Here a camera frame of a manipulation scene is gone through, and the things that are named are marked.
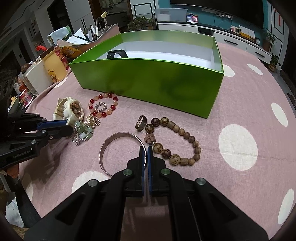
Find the left hand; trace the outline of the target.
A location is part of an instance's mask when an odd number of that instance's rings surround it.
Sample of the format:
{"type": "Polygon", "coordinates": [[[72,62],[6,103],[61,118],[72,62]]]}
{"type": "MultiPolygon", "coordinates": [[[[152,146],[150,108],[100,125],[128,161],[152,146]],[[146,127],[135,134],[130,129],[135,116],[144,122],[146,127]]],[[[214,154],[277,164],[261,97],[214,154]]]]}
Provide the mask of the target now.
{"type": "Polygon", "coordinates": [[[6,173],[12,178],[17,178],[19,175],[19,164],[7,168],[6,173]]]}

